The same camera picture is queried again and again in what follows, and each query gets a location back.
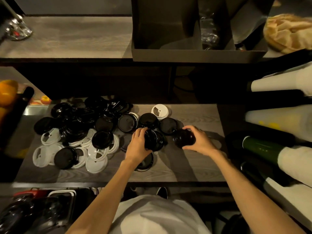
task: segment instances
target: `open box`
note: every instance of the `open box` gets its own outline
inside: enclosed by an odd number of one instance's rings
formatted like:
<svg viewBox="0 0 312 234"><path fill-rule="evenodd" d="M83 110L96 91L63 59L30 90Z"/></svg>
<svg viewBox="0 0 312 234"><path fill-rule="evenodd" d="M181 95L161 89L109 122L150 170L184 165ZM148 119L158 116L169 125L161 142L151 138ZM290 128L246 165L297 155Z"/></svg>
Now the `open box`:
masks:
<svg viewBox="0 0 312 234"><path fill-rule="evenodd" d="M213 11L218 50L203 50L198 0L131 0L132 57L145 62L250 63L267 52L261 39L251 51L236 51L225 0L204 0Z"/></svg>

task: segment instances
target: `red object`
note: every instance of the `red object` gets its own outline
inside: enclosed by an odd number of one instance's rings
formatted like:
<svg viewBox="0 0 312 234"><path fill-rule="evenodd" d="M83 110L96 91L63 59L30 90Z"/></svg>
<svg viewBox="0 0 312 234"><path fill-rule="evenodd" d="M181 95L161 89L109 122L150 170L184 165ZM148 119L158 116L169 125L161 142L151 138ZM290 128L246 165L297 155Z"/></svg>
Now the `red object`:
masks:
<svg viewBox="0 0 312 234"><path fill-rule="evenodd" d="M17 197L22 197L22 196L26 196L26 195L30 195L32 196L34 199L37 198L42 198L47 196L48 191L47 190L29 190L29 191L21 191L21 192L17 192L13 195L14 198Z"/></svg>

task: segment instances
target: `shoe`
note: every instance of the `shoe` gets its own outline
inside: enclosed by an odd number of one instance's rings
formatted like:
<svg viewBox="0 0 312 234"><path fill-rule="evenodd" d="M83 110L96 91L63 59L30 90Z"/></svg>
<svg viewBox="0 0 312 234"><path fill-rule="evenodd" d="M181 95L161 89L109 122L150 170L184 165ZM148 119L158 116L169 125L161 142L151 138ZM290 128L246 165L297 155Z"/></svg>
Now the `shoe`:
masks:
<svg viewBox="0 0 312 234"><path fill-rule="evenodd" d="M164 198L164 199L168 199L168 190L166 187L159 187L156 195Z"/></svg>

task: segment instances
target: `gray wall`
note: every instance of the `gray wall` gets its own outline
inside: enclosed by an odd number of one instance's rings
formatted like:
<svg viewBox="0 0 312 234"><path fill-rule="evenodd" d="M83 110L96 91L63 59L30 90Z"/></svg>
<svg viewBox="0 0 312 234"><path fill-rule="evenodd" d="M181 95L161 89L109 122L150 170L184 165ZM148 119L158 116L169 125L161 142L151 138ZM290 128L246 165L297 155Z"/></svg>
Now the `gray wall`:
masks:
<svg viewBox="0 0 312 234"><path fill-rule="evenodd" d="M15 0L27 15L131 15L131 0Z"/></svg>

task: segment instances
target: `person's right hand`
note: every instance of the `person's right hand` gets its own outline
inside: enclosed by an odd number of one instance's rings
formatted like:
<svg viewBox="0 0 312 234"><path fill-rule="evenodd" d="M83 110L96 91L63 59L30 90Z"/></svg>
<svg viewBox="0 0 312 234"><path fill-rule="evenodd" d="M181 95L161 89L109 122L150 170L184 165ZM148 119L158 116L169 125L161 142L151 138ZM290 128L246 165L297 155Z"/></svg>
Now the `person's right hand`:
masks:
<svg viewBox="0 0 312 234"><path fill-rule="evenodd" d="M195 135L196 142L193 145L186 145L182 149L194 150L207 156L212 156L219 151L204 131L198 130L195 126L184 126L183 129L190 129Z"/></svg>

